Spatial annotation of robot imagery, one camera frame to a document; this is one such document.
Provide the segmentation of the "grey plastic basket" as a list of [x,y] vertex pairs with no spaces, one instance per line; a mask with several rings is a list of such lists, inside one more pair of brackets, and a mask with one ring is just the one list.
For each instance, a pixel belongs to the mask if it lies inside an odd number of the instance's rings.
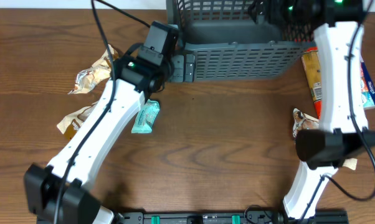
[[267,22],[256,24],[247,13],[251,3],[166,0],[168,24],[180,31],[175,55],[196,58],[193,82],[275,78],[314,46],[312,40],[283,40]]

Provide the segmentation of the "orange capped snack tube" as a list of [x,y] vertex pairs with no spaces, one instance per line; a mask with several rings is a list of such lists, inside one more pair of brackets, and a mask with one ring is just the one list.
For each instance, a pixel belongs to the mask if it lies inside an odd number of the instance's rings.
[[315,106],[317,117],[321,116],[322,90],[321,71],[318,58],[318,48],[311,47],[301,56],[306,79],[310,89],[311,97]]

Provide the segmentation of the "teal wet wipes pack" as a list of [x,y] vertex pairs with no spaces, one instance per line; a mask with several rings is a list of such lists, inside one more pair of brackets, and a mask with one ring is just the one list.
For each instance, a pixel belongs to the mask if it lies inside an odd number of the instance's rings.
[[153,124],[160,111],[160,105],[157,101],[148,100],[138,112],[135,123],[131,132],[133,134],[149,134],[151,133]]

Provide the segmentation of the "beige nut snack bag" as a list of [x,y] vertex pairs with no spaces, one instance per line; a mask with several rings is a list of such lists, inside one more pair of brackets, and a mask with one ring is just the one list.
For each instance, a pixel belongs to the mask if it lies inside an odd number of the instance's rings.
[[[297,138],[299,131],[303,129],[318,129],[319,128],[319,119],[314,118],[306,113],[303,113],[297,108],[293,109],[293,120],[294,124],[292,127],[293,138]],[[356,170],[358,160],[355,158],[346,159],[343,162],[343,167],[347,167],[351,170]]]

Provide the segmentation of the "tissue pack multipack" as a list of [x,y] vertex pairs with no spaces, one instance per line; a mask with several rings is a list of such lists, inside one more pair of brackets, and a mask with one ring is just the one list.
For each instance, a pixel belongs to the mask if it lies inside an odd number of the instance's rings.
[[362,57],[360,57],[360,65],[361,98],[363,102],[363,108],[365,110],[371,110],[375,108],[375,86]]

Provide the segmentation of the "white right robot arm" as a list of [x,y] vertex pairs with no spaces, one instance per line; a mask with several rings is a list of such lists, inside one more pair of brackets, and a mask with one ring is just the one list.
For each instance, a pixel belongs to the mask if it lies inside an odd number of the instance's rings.
[[375,131],[368,127],[360,85],[363,22],[370,5],[362,1],[254,1],[253,21],[260,16],[279,27],[309,25],[318,49],[322,106],[318,129],[302,129],[295,138],[300,160],[283,209],[274,223],[314,223],[316,204],[348,159],[372,154]]

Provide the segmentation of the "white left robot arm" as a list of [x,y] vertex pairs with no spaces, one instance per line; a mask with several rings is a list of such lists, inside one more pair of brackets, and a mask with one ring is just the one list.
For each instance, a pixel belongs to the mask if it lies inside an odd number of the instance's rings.
[[168,78],[182,73],[185,59],[134,58],[112,63],[101,98],[67,145],[46,167],[32,164],[24,174],[29,211],[38,223],[114,223],[116,213],[91,189],[103,161],[125,126]]

